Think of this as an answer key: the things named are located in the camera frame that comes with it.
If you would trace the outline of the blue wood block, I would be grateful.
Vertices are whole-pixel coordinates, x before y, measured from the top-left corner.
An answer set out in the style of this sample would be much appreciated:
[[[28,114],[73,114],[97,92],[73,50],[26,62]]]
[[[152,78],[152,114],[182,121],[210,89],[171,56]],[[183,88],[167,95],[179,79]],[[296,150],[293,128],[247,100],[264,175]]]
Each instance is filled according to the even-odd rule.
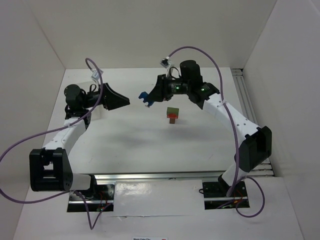
[[[147,108],[151,107],[154,104],[154,101],[148,99],[149,94],[145,91],[141,92],[138,96],[138,99],[142,100],[143,103],[145,103],[145,106]]]

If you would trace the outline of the green arch wood block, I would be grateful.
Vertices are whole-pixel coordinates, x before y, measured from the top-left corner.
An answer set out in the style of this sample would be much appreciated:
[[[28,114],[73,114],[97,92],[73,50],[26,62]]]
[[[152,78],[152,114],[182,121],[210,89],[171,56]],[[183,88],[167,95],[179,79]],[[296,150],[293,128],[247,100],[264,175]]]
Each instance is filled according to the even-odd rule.
[[[167,115],[176,115],[176,116],[178,116],[179,115],[179,108],[167,107],[166,114]]]

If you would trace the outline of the red wood block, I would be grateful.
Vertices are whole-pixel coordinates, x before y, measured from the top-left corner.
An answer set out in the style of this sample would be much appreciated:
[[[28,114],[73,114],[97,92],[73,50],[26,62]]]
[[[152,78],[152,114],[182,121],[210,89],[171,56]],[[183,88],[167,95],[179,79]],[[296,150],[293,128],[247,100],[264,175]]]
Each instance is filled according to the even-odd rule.
[[[168,115],[167,115],[167,118],[169,118],[169,119],[177,119],[179,116],[177,115],[177,114],[175,114],[175,113],[169,113]]]

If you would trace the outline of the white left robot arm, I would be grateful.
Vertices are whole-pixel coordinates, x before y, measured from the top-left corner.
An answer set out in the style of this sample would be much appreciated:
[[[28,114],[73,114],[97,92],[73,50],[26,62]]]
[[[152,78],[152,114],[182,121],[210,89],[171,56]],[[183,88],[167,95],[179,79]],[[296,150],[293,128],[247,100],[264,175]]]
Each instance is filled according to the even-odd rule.
[[[98,89],[85,92],[76,84],[64,89],[64,126],[54,138],[41,149],[29,154],[30,186],[34,192],[87,191],[93,187],[95,177],[90,174],[74,173],[69,154],[91,123],[90,110],[103,106],[115,110],[128,106],[129,98],[112,90],[108,83]]]

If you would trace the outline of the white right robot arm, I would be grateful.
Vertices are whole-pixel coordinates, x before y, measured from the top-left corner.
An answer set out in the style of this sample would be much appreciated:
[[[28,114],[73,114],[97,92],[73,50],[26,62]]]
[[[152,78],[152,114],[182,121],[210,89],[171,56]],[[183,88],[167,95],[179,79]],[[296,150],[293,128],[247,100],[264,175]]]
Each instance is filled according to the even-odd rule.
[[[155,102],[169,101],[174,95],[186,95],[192,103],[233,133],[236,150],[234,163],[218,178],[220,187],[229,197],[241,178],[272,154],[272,131],[247,119],[223,98],[221,88],[205,82],[196,61],[181,62],[178,78],[172,76],[174,65],[168,57],[162,59],[160,64],[166,73],[158,75],[152,91],[141,93],[139,98],[150,107]]]

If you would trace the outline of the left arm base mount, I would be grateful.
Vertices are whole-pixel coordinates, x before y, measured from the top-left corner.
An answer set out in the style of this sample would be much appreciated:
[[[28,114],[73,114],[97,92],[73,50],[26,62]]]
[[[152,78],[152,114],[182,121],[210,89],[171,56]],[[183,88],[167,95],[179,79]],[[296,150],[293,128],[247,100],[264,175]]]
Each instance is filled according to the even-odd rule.
[[[77,190],[85,199],[87,209],[91,213],[113,212],[115,184],[95,184],[92,189]],[[84,213],[87,211],[82,198],[75,193],[71,193],[68,199],[68,213]]]

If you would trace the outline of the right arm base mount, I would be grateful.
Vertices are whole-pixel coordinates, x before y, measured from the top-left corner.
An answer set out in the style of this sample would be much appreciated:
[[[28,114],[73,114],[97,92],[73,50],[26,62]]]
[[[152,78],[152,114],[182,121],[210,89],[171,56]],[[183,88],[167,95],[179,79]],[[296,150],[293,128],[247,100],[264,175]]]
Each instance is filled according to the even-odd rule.
[[[198,192],[203,195],[205,210],[234,209],[237,204],[239,208],[250,207],[247,188],[243,181],[236,185],[231,197],[223,193],[218,182],[203,182]]]

